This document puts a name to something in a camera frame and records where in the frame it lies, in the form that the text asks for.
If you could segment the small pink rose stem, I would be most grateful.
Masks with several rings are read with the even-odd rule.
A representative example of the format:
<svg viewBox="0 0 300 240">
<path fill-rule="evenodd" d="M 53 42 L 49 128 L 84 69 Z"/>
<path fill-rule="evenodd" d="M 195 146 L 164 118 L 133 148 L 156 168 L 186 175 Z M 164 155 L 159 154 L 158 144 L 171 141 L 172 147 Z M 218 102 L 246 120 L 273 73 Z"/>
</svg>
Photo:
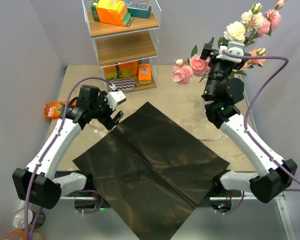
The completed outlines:
<svg viewBox="0 0 300 240">
<path fill-rule="evenodd" d="M 282 21 L 279 13 L 286 0 L 277 0 L 274 9 L 266 11 L 264 14 L 261 12 L 263 7 L 260 3 L 254 3 L 251 7 L 251 19 L 249 21 L 250 35 L 247 39 L 247 45 L 254 43 L 254 39 L 263 37 L 265 35 L 271 36 Z"/>
</svg>

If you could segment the large pink rose stem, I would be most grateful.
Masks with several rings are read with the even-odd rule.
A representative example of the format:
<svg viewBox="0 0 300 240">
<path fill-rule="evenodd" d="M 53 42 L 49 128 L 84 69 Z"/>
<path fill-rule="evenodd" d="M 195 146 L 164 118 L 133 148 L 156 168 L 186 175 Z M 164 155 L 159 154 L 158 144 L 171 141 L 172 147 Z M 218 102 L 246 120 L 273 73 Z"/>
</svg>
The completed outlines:
<svg viewBox="0 0 300 240">
<path fill-rule="evenodd" d="M 187 85 L 193 77 L 204 79 L 210 71 L 208 59 L 201 59 L 198 55 L 198 47 L 195 45 L 191 51 L 190 58 L 177 59 L 172 70 L 173 82 L 178 85 Z"/>
</svg>

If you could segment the black wrapping paper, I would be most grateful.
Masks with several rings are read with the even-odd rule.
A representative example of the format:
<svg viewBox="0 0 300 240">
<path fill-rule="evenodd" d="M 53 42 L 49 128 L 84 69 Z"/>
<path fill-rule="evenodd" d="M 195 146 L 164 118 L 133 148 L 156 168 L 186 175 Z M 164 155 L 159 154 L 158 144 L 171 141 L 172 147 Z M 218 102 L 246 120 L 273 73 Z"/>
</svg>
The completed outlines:
<svg viewBox="0 0 300 240">
<path fill-rule="evenodd" d="M 169 240 L 229 163 L 149 102 L 74 160 L 141 240 Z"/>
</svg>

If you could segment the peach rose stem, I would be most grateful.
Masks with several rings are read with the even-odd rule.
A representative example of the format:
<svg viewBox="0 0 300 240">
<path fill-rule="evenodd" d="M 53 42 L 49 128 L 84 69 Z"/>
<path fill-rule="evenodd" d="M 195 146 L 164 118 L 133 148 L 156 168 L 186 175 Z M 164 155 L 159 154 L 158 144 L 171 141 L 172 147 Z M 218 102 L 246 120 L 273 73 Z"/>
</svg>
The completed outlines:
<svg viewBox="0 0 300 240">
<path fill-rule="evenodd" d="M 261 47 L 259 49 L 254 49 L 250 51 L 250 55 L 252 57 L 263 57 L 265 56 L 265 54 L 266 54 L 265 47 Z M 250 59 L 244 64 L 244 66 L 240 70 L 234 70 L 233 73 L 235 75 L 246 76 L 247 75 L 245 73 L 246 70 L 253 69 L 255 66 L 262 68 L 265 61 L 266 61 L 265 59 Z"/>
</svg>

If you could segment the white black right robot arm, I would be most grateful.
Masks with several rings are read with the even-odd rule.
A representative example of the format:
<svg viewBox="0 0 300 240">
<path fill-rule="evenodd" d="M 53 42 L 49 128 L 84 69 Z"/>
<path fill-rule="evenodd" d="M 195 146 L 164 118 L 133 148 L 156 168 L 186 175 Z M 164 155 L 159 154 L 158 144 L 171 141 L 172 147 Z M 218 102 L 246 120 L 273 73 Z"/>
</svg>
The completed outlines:
<svg viewBox="0 0 300 240">
<path fill-rule="evenodd" d="M 213 178 L 213 192 L 220 197 L 229 191 L 252 193 L 260 202 L 269 203 L 293 182 L 297 164 L 274 152 L 248 125 L 236 104 L 244 99 L 245 86 L 241 79 L 230 77 L 253 56 L 245 52 L 240 41 L 222 43 L 213 48 L 214 40 L 205 43 L 200 59 L 209 60 L 208 73 L 202 98 L 207 119 L 226 134 L 242 150 L 255 172 L 225 170 Z"/>
</svg>

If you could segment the white rose stem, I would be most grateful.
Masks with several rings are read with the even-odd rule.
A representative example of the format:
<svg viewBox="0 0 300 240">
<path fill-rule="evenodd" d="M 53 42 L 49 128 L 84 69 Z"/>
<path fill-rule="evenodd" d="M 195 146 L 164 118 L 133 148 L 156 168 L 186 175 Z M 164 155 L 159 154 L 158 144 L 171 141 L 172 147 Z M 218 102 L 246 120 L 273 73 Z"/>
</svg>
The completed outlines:
<svg viewBox="0 0 300 240">
<path fill-rule="evenodd" d="M 229 41 L 237 41 L 248 46 L 253 38 L 258 35 L 259 28 L 264 23 L 262 14 L 263 6 L 261 3 L 254 3 L 252 7 L 244 12 L 239 21 L 230 23 L 223 32 L 217 45 L 226 45 Z"/>
</svg>

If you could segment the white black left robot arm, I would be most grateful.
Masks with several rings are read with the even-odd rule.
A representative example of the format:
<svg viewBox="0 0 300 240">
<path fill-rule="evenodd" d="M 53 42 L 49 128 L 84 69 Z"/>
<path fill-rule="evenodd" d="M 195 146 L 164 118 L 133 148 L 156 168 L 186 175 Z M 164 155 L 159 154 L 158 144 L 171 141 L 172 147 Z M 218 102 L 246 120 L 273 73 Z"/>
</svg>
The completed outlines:
<svg viewBox="0 0 300 240">
<path fill-rule="evenodd" d="M 19 199 L 45 209 L 52 209 L 63 196 L 78 192 L 89 196 L 94 184 L 86 174 L 72 172 L 56 177 L 57 168 L 74 139 L 91 120 L 98 120 L 107 130 L 118 125 L 123 117 L 119 111 L 111 115 L 116 107 L 126 101 L 126 95 L 119 90 L 101 91 L 98 87 L 82 85 L 75 104 L 63 107 L 52 134 L 24 168 L 17 168 L 12 179 Z"/>
</svg>

